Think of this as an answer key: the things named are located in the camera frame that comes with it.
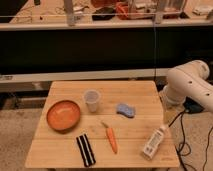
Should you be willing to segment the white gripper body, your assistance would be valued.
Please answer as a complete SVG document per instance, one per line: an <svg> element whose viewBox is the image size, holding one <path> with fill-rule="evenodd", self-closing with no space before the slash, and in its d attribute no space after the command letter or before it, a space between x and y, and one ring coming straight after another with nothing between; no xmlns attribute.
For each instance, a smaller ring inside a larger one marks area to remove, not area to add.
<svg viewBox="0 0 213 171"><path fill-rule="evenodd" d="M160 99L161 99L163 110L164 110L164 116L163 116L164 123L169 124L173 117L172 106L166 101L163 94L160 94Z"/></svg>

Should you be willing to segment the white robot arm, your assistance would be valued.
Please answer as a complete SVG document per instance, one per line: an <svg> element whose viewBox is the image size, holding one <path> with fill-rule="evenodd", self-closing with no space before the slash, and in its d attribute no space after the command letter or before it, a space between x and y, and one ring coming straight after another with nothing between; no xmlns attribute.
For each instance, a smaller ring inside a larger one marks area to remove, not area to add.
<svg viewBox="0 0 213 171"><path fill-rule="evenodd" d="M168 70L167 83L159 93L165 124L170 124L183 110L186 98L213 113L213 85L206 81L209 74L209 66L202 60L193 60Z"/></svg>

